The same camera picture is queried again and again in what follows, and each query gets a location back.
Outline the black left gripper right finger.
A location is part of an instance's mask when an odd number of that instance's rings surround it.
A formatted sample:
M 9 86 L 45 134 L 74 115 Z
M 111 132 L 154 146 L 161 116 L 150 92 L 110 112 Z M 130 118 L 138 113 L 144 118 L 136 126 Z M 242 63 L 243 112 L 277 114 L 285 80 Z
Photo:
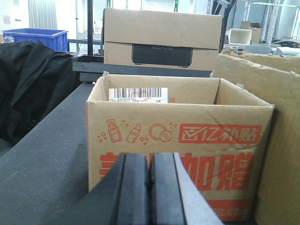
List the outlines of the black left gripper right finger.
M 150 164 L 150 220 L 153 225 L 220 225 L 178 153 L 155 153 Z

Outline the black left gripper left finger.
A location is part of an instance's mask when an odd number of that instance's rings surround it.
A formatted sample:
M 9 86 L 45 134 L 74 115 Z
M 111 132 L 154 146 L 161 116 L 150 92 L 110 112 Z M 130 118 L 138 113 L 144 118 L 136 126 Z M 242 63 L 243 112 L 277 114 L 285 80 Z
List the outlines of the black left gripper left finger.
M 121 153 L 107 175 L 63 217 L 64 225 L 147 225 L 148 165 L 144 154 Z

